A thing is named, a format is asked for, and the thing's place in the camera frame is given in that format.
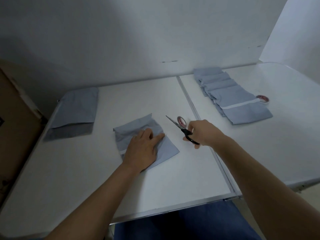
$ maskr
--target scissors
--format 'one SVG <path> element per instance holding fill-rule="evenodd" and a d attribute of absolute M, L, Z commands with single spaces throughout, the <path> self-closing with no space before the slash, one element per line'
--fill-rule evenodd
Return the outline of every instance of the scissors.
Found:
<path fill-rule="evenodd" d="M 192 135 L 192 132 L 187 130 L 186 128 L 183 128 L 181 125 L 179 125 L 177 122 L 173 121 L 172 119 L 170 119 L 168 116 L 166 116 L 169 120 L 171 120 L 176 126 L 178 126 L 180 128 L 180 130 L 184 133 L 184 135 L 186 136 L 186 138 L 191 141 L 193 144 L 196 145 L 200 145 L 200 143 L 194 141 L 193 139 L 191 139 L 189 136 Z"/>

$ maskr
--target scissor blade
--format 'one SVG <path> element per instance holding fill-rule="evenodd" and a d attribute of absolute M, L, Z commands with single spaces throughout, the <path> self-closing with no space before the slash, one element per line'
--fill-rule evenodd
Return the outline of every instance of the scissor blade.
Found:
<path fill-rule="evenodd" d="M 178 125 L 178 123 L 177 122 L 175 122 L 174 120 L 172 120 L 171 118 L 169 118 L 168 116 L 166 116 L 169 120 L 171 120 L 176 126 L 178 126 L 180 129 L 181 129 L 181 127 Z"/>

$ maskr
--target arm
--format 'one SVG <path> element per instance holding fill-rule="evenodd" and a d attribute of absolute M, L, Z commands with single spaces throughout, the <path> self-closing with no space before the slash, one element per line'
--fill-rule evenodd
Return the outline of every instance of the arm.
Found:
<path fill-rule="evenodd" d="M 153 137 L 150 128 L 134 136 L 122 164 L 45 239 L 102 240 L 134 178 L 156 160 L 154 146 L 164 136 Z"/>
<path fill-rule="evenodd" d="M 320 212 L 208 121 L 191 121 L 192 129 L 190 138 L 224 161 L 267 239 L 320 239 Z"/>

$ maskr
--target left hand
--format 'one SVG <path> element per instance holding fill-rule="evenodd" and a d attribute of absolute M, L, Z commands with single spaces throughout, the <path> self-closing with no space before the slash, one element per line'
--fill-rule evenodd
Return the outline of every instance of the left hand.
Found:
<path fill-rule="evenodd" d="M 132 137 L 122 164 L 127 165 L 137 172 L 141 172 L 150 166 L 157 157 L 155 145 L 165 136 L 164 133 L 153 137 L 153 131 L 150 128 L 140 130 L 138 135 Z"/>

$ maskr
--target white wall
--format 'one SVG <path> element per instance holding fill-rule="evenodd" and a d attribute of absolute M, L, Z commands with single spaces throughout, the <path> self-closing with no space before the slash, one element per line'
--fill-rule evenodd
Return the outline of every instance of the white wall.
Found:
<path fill-rule="evenodd" d="M 71 89 L 254 63 L 285 3 L 1 0 L 0 58 L 50 116 Z"/>
<path fill-rule="evenodd" d="M 260 60 L 286 64 L 320 83 L 320 0 L 288 0 Z"/>

